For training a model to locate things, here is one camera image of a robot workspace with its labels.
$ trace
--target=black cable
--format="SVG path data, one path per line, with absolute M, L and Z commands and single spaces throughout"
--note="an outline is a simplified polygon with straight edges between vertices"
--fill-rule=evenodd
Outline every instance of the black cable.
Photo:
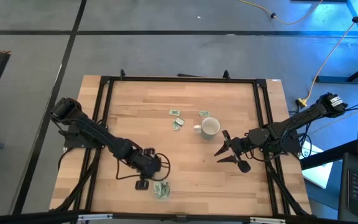
M 68 197 L 63 201 L 63 203 L 54 210 L 68 210 L 70 205 L 74 202 L 74 199 L 77 197 L 81 189 L 84 187 L 85 183 L 88 181 L 91 174 L 95 171 L 96 164 L 97 164 L 97 159 L 96 157 L 94 157 L 91 165 L 85 171 L 84 176 L 78 181 L 74 189 L 71 191 Z
M 307 157 L 309 157 L 309 156 L 311 155 L 311 147 L 312 147 L 312 144 L 311 144 L 311 138 L 310 138 L 310 136 L 308 136 L 308 134 L 306 134 L 306 133 L 305 133 L 305 136 L 306 136 L 306 137 L 308 137 L 309 142 L 310 142 L 309 155 L 307 156 Z
M 245 152 L 244 154 L 246 155 L 247 159 L 253 159 L 252 154 L 251 154 L 251 156 L 250 156 L 250 157 L 248 156 L 248 151 L 247 151 L 247 152 Z
M 156 156 L 160 155 L 160 156 L 164 157 L 164 158 L 167 160 L 167 163 L 168 163 L 168 172 L 167 172 L 167 174 L 165 175 L 165 177 L 162 178 L 162 179 L 154 179 L 153 177 L 152 177 L 151 179 L 154 180 L 154 181 L 163 181 L 163 180 L 165 180 L 165 179 L 169 176 L 169 173 L 171 172 L 171 162 L 169 161 L 168 157 L 167 157 L 166 155 L 162 154 L 162 153 L 156 153 L 155 155 L 156 155 Z
M 162 163 L 162 164 L 163 164 L 163 163 L 164 163 L 164 164 L 168 164 L 168 166 L 163 166 L 163 165 L 161 165 L 161 166 L 164 167 L 164 168 L 168 168 L 168 172 L 167 172 L 167 174 L 165 175 L 165 177 L 162 178 L 162 179 L 155 179 L 155 178 L 153 178 L 153 177 L 146 178 L 146 179 L 151 179 L 151 180 L 154 180 L 154 181 L 162 181 L 162 180 L 165 180 L 165 179 L 169 176 L 169 173 L 171 172 L 171 163 L 170 163 L 170 161 L 169 161 L 169 159 L 168 159 L 168 157 L 167 157 L 166 155 L 164 155 L 164 154 L 162 154 L 162 153 L 156 153 L 155 155 L 156 155 L 156 156 L 157 156 L 157 155 L 163 156 L 163 157 L 167 160 L 167 162 L 161 162 L 161 163 Z M 119 159 L 117 159 L 117 172 L 116 172 L 116 179 L 117 179 L 117 180 L 122 180 L 122 179 L 126 179 L 126 178 L 140 177 L 140 176 L 141 176 L 140 174 L 134 174 L 134 175 L 128 175 L 128 176 L 125 176 L 125 177 L 118 177 L 118 173 L 119 173 L 119 162 L 122 162 L 122 161 L 119 160 Z
M 293 122 L 294 122 L 294 121 L 289 122 L 289 124 L 285 127 L 285 129 L 284 129 L 284 131 L 283 131 L 283 134 L 281 135 L 280 140 L 279 140 L 279 142 L 278 142 L 278 145 L 280 146 L 280 150 L 283 151 L 283 152 L 285 152 L 286 155 L 288 155 L 288 153 L 287 153 L 286 150 L 284 150 L 284 147 L 283 147 L 282 142 L 283 142 L 284 136 L 287 135 L 287 130 L 288 130 L 288 128 L 290 127 L 290 125 L 291 125 Z
M 278 156 L 281 156 L 281 155 L 282 155 L 281 153 L 278 153 L 278 154 L 276 154 L 276 155 L 274 155 L 274 156 L 272 156 L 272 157 L 270 157 L 270 158 L 268 158 L 268 159 L 258 159 L 258 158 L 256 158 L 256 157 L 254 156 L 254 150 L 251 150 L 250 153 L 251 153 L 252 158 L 255 159 L 256 161 L 259 161 L 259 162 L 272 161 L 273 159 L 275 159 L 275 158 L 277 158 Z
M 117 172 L 116 172 L 116 179 L 117 180 L 123 180 L 123 179 L 126 179 L 126 178 L 130 178 L 130 177 L 140 177 L 140 174 L 134 174 L 134 175 L 128 175 L 128 176 L 125 176 L 125 177 L 118 177 L 118 173 L 119 173 L 119 163 L 122 162 L 121 160 L 117 159 Z
M 57 163 L 57 170 L 60 169 L 60 164 L 62 163 L 63 157 L 65 157 L 65 155 L 66 155 L 67 153 L 69 153 L 69 152 L 70 152 L 71 150 L 73 150 L 73 149 L 74 149 L 73 147 L 68 147 L 67 150 L 60 156 L 59 162 Z
M 52 122 L 57 126 L 57 128 L 59 129 L 59 134 L 61 134 L 63 137 L 66 137 L 66 134 L 64 132 L 64 130 L 59 126 L 59 124 L 56 123 L 56 121 L 52 120 Z
M 347 110 L 350 110 L 350 109 L 352 109 L 352 108 L 355 108 L 356 106 L 358 106 L 358 104 L 356 104 L 356 105 L 354 105 L 354 106 L 349 107 Z
M 305 141 L 306 141 L 306 135 L 308 134 L 308 131 L 309 131 L 310 125 L 311 125 L 311 122 L 310 122 L 310 123 L 308 123 L 308 124 L 306 125 L 306 128 L 305 128 L 305 133 L 301 134 L 301 135 L 302 135 L 302 138 L 301 138 L 301 140 L 300 140 L 300 144 L 301 144 L 301 146 L 303 146 L 303 144 L 304 144 L 304 143 L 305 143 Z
M 298 114 L 299 113 L 299 105 L 296 105 L 296 107 L 297 107 L 297 109 L 296 109 L 296 111 L 289 111 L 288 113 L 290 113 L 290 114 Z

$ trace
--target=wooden table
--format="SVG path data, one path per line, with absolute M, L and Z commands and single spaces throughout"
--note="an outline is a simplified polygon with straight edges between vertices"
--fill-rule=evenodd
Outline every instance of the wooden table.
M 83 111 L 92 117 L 100 76 L 86 75 L 78 95 Z M 287 104 L 280 80 L 267 80 L 274 121 L 288 118 Z M 102 102 L 106 97 L 105 86 Z M 262 90 L 260 100 L 264 105 Z M 103 103 L 99 111 L 102 116 Z M 170 109 L 180 110 L 186 123 L 174 131 L 175 116 Z M 114 82 L 109 108 L 109 131 L 129 138 L 143 148 L 154 147 L 171 160 L 168 177 L 171 196 L 157 200 L 153 182 L 146 191 L 134 189 L 137 178 L 116 180 L 116 159 L 103 149 L 99 163 L 93 212 L 163 213 L 193 215 L 272 215 L 265 165 L 248 160 L 251 171 L 243 174 L 233 163 L 216 163 L 230 152 L 214 157 L 224 138 L 219 133 L 213 140 L 204 140 L 193 130 L 200 124 L 199 110 L 208 110 L 233 137 L 244 136 L 258 128 L 255 99 L 251 84 L 188 83 L 188 82 Z M 264 121 L 267 115 L 262 106 Z M 84 149 L 74 149 L 62 160 L 50 208 L 59 206 L 78 181 Z M 255 156 L 263 158 L 255 150 Z M 292 155 L 281 156 L 285 183 L 296 201 L 311 212 L 299 161 Z M 120 176 L 135 174 L 135 170 L 120 166 Z M 280 191 L 275 186 L 278 209 L 282 212 Z M 84 208 L 87 190 L 81 206 Z

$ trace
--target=banknote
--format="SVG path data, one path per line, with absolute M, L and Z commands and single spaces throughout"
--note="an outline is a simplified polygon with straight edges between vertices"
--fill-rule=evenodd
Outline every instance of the banknote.
M 180 116 L 180 110 L 169 110 L 169 115 Z
M 174 121 L 173 122 L 173 130 L 178 131 L 179 129 L 180 129 L 180 125 Z
M 198 114 L 199 114 L 200 116 L 209 116 L 209 111 L 200 110 L 200 112 L 198 112 Z
M 180 126 L 183 126 L 185 124 L 185 120 L 184 119 L 181 119 L 181 118 L 177 118 L 175 119 L 175 122 L 177 124 L 179 124 Z
M 168 199 L 170 197 L 171 190 L 169 183 L 165 180 L 154 182 L 154 197 L 157 199 Z

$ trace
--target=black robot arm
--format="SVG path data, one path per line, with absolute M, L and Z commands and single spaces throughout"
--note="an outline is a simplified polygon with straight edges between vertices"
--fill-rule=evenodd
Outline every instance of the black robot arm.
M 224 130 L 223 136 L 225 138 L 222 148 L 215 153 L 215 156 L 220 155 L 226 152 L 229 149 L 232 149 L 233 155 L 228 156 L 224 159 L 219 160 L 218 162 L 233 162 L 237 164 L 241 172 L 250 171 L 251 167 L 248 162 L 241 159 L 241 155 L 249 151 L 253 151 L 255 148 L 263 148 L 268 153 L 269 152 L 278 152 L 276 156 L 279 156 L 281 151 L 284 151 L 286 146 L 283 142 L 291 138 L 292 135 L 298 139 L 295 132 L 298 128 L 311 123 L 312 121 L 320 118 L 335 118 L 345 113 L 347 104 L 337 95 L 327 93 L 320 96 L 315 104 L 311 105 L 307 110 L 298 113 L 291 118 L 288 118 L 282 122 L 275 122 L 272 124 L 265 125 L 262 128 L 255 128 L 246 133 L 244 138 L 235 137 L 231 139 L 229 133 Z M 271 160 L 267 159 L 262 160 L 267 166 L 267 172 L 269 176 L 273 178 L 281 192 L 283 192 L 284 197 L 287 199 L 288 203 L 291 205 L 292 209 L 297 215 L 308 215 L 295 201 L 291 193 L 285 187 L 285 184 L 278 177 Z
M 51 120 L 74 125 L 85 139 L 103 143 L 115 158 L 138 170 L 141 177 L 151 179 L 161 169 L 161 160 L 158 156 L 144 153 L 141 147 L 129 139 L 117 138 L 110 134 L 106 128 L 89 119 L 82 112 L 80 103 L 73 99 L 62 98 L 51 111 Z

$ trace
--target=gray floor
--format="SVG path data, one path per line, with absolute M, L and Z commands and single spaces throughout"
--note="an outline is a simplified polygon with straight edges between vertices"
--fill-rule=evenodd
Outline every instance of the gray floor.
M 358 0 L 352 0 L 358 11 Z M 258 1 L 280 18 L 294 21 L 315 4 Z M 70 30 L 79 0 L 0 0 L 0 29 Z M 293 26 L 272 21 L 263 11 L 236 0 L 88 0 L 80 30 L 335 30 L 351 25 L 345 4 L 324 3 Z M 76 98 L 83 75 L 175 76 L 177 73 L 220 77 L 279 78 L 287 106 L 304 98 L 319 66 L 338 37 L 262 37 L 216 35 L 77 36 L 58 98 Z M 0 82 L 0 215 L 9 213 L 17 183 L 33 144 L 68 36 L 0 36 L 0 50 L 12 57 Z M 345 38 L 322 75 L 351 75 L 358 70 L 358 37 Z M 309 104 L 330 91 L 357 104 L 358 85 L 317 83 Z M 312 135 L 313 144 L 330 149 L 357 137 L 357 116 Z M 331 120 L 313 123 L 311 130 Z M 62 153 L 63 138 L 50 126 L 29 190 L 24 212 L 47 211 Z M 333 213 L 312 203 L 313 213 Z

